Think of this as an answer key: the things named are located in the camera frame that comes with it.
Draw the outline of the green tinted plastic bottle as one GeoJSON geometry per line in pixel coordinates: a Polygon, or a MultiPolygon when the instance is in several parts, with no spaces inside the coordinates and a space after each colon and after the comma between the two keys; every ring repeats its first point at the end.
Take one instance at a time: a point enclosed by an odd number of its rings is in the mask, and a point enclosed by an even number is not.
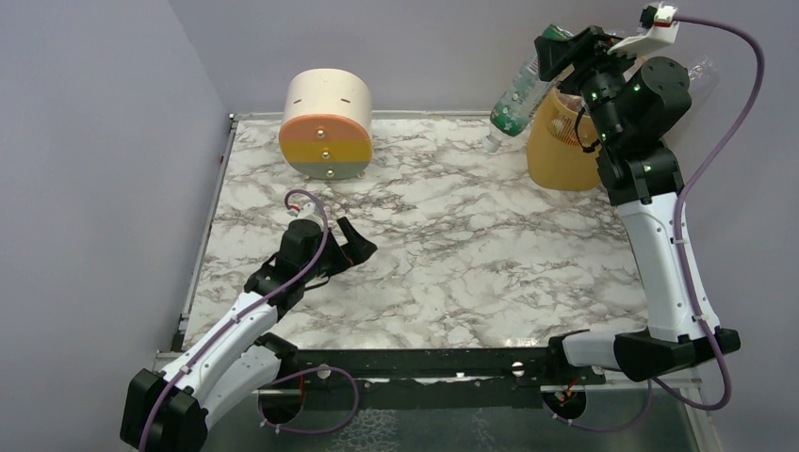
{"type": "Polygon", "coordinates": [[[491,110],[488,133],[483,139],[485,150],[493,153],[504,141],[519,136],[553,85],[553,81],[541,80],[538,53],[533,49],[491,110]]]}

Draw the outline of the blue label water bottle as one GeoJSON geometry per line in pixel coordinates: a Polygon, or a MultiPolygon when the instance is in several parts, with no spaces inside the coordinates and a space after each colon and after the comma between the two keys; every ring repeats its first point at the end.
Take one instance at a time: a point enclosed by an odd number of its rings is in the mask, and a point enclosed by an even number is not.
{"type": "Polygon", "coordinates": [[[687,65],[690,89],[713,89],[720,80],[719,70],[714,61],[708,57],[700,57],[687,65]]]}

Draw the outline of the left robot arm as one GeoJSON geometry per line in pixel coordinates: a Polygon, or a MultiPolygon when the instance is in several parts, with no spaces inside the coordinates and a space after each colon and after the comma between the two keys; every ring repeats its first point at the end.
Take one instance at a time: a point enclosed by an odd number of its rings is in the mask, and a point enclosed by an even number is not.
{"type": "Polygon", "coordinates": [[[347,218],[337,225],[344,244],[320,219],[292,220],[277,252],[202,339],[161,370],[142,369],[131,379],[120,428],[124,443],[141,451],[199,451],[228,411],[277,378],[283,358],[257,339],[302,299],[310,281],[361,265],[377,250],[347,218]]]}

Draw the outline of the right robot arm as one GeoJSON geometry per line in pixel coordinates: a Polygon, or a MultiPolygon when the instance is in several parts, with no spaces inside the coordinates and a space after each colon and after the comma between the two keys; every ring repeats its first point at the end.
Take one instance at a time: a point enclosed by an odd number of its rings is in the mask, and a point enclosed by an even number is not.
{"type": "Polygon", "coordinates": [[[571,38],[538,37],[535,49],[540,78],[578,95],[593,121],[597,172],[627,231],[647,323],[633,332],[575,331],[549,346],[567,365],[643,381],[722,360],[741,338],[709,305],[679,209],[681,170],[663,139],[691,107],[688,72],[665,56],[635,67],[631,56],[612,52],[617,42],[590,26],[571,38]]]}

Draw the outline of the yellow mesh plastic bin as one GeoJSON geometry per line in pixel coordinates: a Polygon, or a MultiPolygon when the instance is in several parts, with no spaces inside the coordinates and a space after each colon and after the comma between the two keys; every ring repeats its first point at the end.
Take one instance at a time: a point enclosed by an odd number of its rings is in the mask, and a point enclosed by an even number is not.
{"type": "Polygon", "coordinates": [[[552,89],[537,108],[527,147],[530,178],[538,186],[560,191],[586,191],[600,184],[598,151],[585,147],[598,140],[588,114],[578,116],[582,100],[552,89]]]}

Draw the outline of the cream and orange cylinder box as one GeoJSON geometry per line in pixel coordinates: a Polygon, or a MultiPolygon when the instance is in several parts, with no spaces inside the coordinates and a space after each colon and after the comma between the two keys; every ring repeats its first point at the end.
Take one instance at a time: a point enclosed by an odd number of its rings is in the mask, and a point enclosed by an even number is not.
{"type": "Polygon", "coordinates": [[[331,68],[289,83],[278,140],[291,168],[320,180],[362,178],[373,157],[372,99],[357,75],[331,68]]]}

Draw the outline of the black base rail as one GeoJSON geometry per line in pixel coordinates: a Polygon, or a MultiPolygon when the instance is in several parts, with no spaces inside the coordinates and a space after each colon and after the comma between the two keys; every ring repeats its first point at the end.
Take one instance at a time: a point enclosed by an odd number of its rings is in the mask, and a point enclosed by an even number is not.
{"type": "Polygon", "coordinates": [[[297,349],[266,342],[281,359],[277,375],[309,370],[250,391],[269,412],[511,407],[538,409],[544,387],[601,385],[590,367],[560,364],[545,347],[297,349]]]}

